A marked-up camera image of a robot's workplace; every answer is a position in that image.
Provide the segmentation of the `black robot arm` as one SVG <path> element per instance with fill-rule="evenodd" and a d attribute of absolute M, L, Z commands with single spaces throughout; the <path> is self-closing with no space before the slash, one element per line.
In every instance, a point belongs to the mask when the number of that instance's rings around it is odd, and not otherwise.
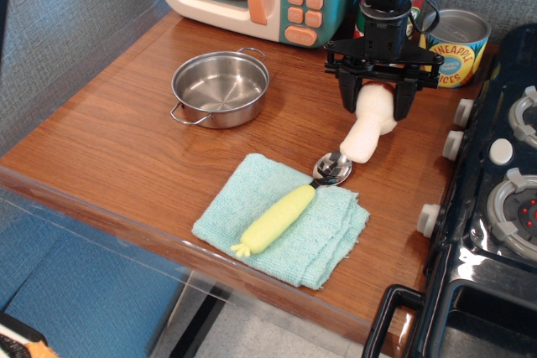
<path fill-rule="evenodd" d="M 425 1 L 435 10 L 435 17 L 428 28 L 414 28 L 421 34 L 440 22 L 437 2 Z M 362 0 L 364 35 L 325 45 L 325 72 L 339 80 L 343 106 L 349 112 L 357 110 L 358 94 L 366 79 L 395 84 L 397 121 L 407 117 L 417 91 L 438 86 L 445 58 L 410 41 L 407 27 L 414 22 L 411 8 L 411 0 Z"/>

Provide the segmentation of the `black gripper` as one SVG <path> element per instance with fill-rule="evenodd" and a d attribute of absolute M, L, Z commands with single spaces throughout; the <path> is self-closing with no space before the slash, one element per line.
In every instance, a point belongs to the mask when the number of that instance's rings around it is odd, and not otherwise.
<path fill-rule="evenodd" d="M 362 5 L 363 36 L 326 43 L 325 72 L 338 77 L 344 108 L 354 113 L 362 78 L 396 82 L 394 119 L 408 116 L 421 86 L 436 87 L 444 58 L 407 36 L 412 7 L 382 11 Z"/>

